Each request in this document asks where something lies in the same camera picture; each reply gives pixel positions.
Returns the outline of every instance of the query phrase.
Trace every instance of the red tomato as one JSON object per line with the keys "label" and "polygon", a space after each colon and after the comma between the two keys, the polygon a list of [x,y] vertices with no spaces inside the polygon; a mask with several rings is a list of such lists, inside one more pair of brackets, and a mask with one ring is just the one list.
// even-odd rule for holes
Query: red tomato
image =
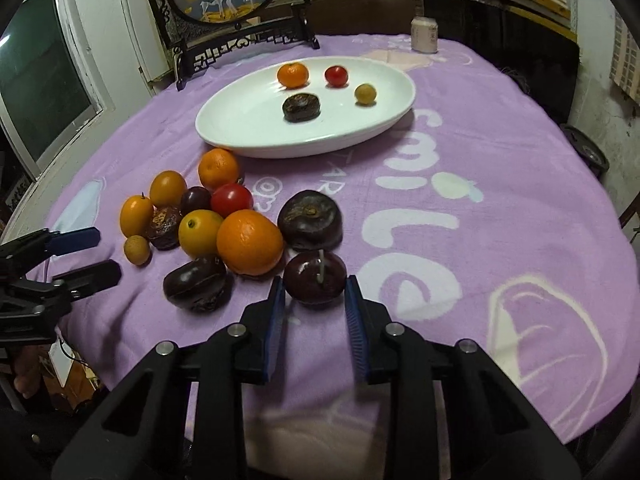
{"label": "red tomato", "polygon": [[225,184],[217,188],[211,195],[211,209],[222,218],[241,209],[253,209],[254,197],[240,184]]}
{"label": "red tomato", "polygon": [[347,69],[340,65],[330,66],[324,72],[324,78],[329,83],[329,85],[334,86],[336,88],[341,88],[347,84],[349,80],[349,74],[347,73]]}

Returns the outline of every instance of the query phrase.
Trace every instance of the white can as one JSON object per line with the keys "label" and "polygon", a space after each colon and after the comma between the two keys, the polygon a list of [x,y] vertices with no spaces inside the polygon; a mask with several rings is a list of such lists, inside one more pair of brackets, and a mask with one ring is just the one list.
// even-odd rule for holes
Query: white can
{"label": "white can", "polygon": [[416,16],[411,22],[411,48],[424,54],[438,51],[438,22]]}

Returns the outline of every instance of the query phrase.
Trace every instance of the white plate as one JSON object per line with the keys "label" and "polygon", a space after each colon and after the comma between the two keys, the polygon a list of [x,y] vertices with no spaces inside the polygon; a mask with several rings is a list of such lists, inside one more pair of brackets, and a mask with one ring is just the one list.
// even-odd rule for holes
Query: white plate
{"label": "white plate", "polygon": [[[369,140],[388,130],[415,100],[415,84],[391,65],[363,57],[324,56],[299,59],[309,69],[304,88],[287,90],[276,79],[282,64],[248,74],[214,94],[200,109],[196,129],[213,146],[255,158],[293,158],[333,152]],[[324,71],[342,65],[349,72],[344,88],[329,88]],[[354,90],[370,83],[376,104],[356,105]],[[299,92],[320,99],[320,115],[289,123],[282,112],[285,99]]]}

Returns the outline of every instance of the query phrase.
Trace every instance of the purple tablecloth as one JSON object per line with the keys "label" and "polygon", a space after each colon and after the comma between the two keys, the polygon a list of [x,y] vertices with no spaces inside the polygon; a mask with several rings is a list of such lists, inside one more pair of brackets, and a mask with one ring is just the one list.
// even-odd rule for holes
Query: purple tablecloth
{"label": "purple tablecloth", "polygon": [[[155,253],[148,267],[133,267],[122,254],[120,206],[162,170],[198,184],[209,147],[194,118],[238,77],[302,57],[369,56],[408,72],[414,110],[343,152],[243,160],[255,208],[275,220],[299,190],[331,195],[344,215],[337,253],[366,298],[425,338],[478,341],[563,441],[587,430],[628,392],[640,360],[636,261],[600,184],[535,102],[468,48],[441,41],[427,56],[411,52],[404,36],[320,43],[319,51],[279,50],[209,70],[183,92],[166,90],[79,171],[47,225],[84,188],[94,202],[84,196],[71,209],[86,216],[95,208],[103,242],[51,262],[49,276],[103,257],[119,261],[124,276],[74,307],[60,323],[66,338],[112,388],[156,342],[203,341],[266,297],[269,283],[238,280],[220,312],[175,308],[161,283],[187,256]],[[343,309],[292,303],[286,337],[273,383],[245,389],[252,462],[292,478],[380,476],[368,471],[382,460],[386,390],[354,386]]]}

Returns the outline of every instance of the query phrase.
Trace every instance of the metal bolt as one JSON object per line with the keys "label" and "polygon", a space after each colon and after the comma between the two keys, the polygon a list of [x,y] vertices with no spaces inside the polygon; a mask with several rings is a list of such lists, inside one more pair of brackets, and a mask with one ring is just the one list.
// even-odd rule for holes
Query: metal bolt
{"label": "metal bolt", "polygon": [[465,354],[475,354],[478,351],[478,344],[472,339],[463,339],[458,343],[458,347]]}
{"label": "metal bolt", "polygon": [[398,337],[404,333],[404,325],[400,323],[389,323],[385,326],[386,333],[393,337]]}
{"label": "metal bolt", "polygon": [[156,353],[169,355],[174,351],[175,345],[171,341],[161,341],[156,345]]}
{"label": "metal bolt", "polygon": [[246,327],[242,323],[233,323],[226,329],[226,333],[231,337],[240,337],[246,334]]}

